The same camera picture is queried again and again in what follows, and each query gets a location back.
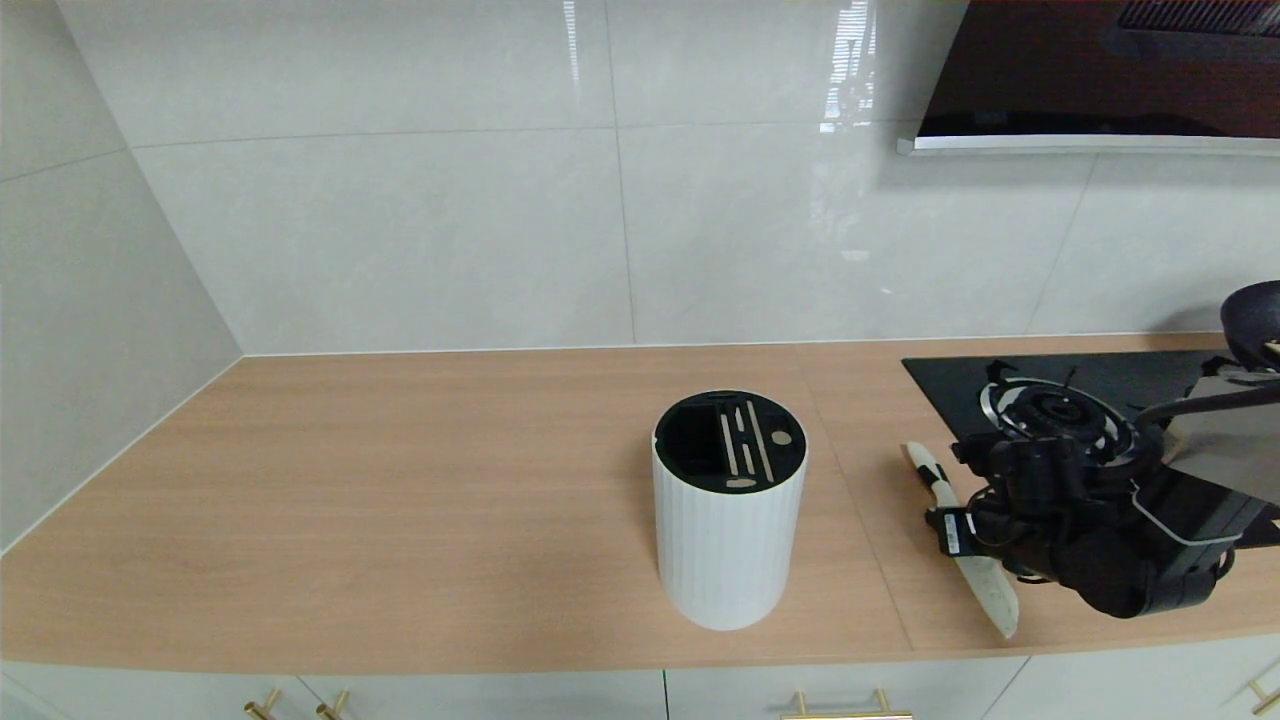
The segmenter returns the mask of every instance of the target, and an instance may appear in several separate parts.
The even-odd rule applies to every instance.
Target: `white knife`
[[[933,491],[938,507],[960,507],[960,500],[951,489],[951,480],[947,479],[942,465],[927,447],[918,442],[909,442],[906,443],[906,455],[915,465],[920,479]],[[1014,637],[1014,633],[1018,632],[1018,594],[1000,568],[1000,561],[995,557],[982,556],[956,557],[955,561],[960,566],[960,574],[969,583],[969,589],[973,591],[982,609],[987,611],[987,618],[991,618],[1000,634],[1005,638]]]

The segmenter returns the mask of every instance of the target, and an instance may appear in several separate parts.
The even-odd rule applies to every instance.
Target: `tiled wall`
[[[0,547],[239,356],[47,0],[0,0]]]
[[[61,0],[247,354],[1212,329],[1280,160],[901,158],[956,0]]]

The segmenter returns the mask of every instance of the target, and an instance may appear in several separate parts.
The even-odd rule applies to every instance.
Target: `drawer handle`
[[[1262,685],[1257,680],[1249,680],[1249,688],[1253,689],[1254,694],[1258,696],[1258,703],[1253,706],[1254,715],[1262,715],[1263,712],[1280,705],[1280,691],[1267,694]]]
[[[275,720],[275,717],[271,716],[271,707],[279,698],[280,698],[280,688],[274,688],[271,691],[271,694],[266,696],[266,702],[264,702],[262,705],[259,705],[253,701],[246,702],[244,715],[248,715],[253,720]]]
[[[883,688],[876,688],[876,702],[881,708],[872,712],[837,712],[836,715],[809,715],[809,705],[805,703],[804,691],[796,691],[796,705],[800,706],[799,715],[783,715],[781,720],[913,720],[915,716],[904,710],[890,710],[888,697]]]
[[[342,720],[342,708],[347,707],[348,697],[351,697],[351,693],[347,691],[342,691],[340,693],[338,693],[338,700],[334,701],[333,707],[329,707],[328,705],[321,702],[320,707],[316,708],[316,715],[321,720]]]

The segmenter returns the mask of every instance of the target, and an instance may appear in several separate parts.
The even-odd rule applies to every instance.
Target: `wooden countertop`
[[[246,359],[4,559],[6,660],[426,674],[861,662],[1280,632],[1280,551],[1114,620],[1024,587],[1004,641],[937,552],[899,443],[951,441],[899,360],[1216,336]],[[703,630],[663,596],[648,436],[671,402],[787,405],[810,468],[787,593]],[[961,495],[977,479],[950,464]]]

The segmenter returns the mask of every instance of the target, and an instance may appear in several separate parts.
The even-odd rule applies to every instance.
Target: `white cabinet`
[[[1252,673],[1247,669],[1245,674],[1236,678],[1236,682],[1228,688],[1234,693],[1216,715],[1219,720],[1252,720],[1253,708],[1260,703],[1260,698],[1258,693],[1249,687],[1249,680],[1257,683],[1267,698],[1280,693],[1280,642],[1276,642],[1275,635],[1268,639],[1270,643],[1263,641],[1261,655],[1245,653],[1247,660],[1258,660],[1260,662],[1252,669]],[[1272,706],[1265,716],[1280,717],[1280,703]]]
[[[916,720],[980,720],[1025,657],[883,665],[726,667],[667,671],[671,720],[778,720],[797,712],[803,691],[813,714],[892,710]]]
[[[70,720],[35,693],[23,688],[12,678],[3,679],[0,685],[0,717],[4,720]]]
[[[1253,697],[1247,683],[1277,660],[1280,635],[1042,655],[1030,659],[986,720],[1243,720],[1251,717],[1247,708],[1230,712],[1243,693]]]
[[[662,670],[302,678],[343,720],[666,720]]]
[[[306,685],[291,675],[159,673],[31,662],[5,662],[4,673],[70,720],[244,720],[244,703],[265,702],[274,688],[280,689],[271,710],[275,720],[315,720],[317,705]]]

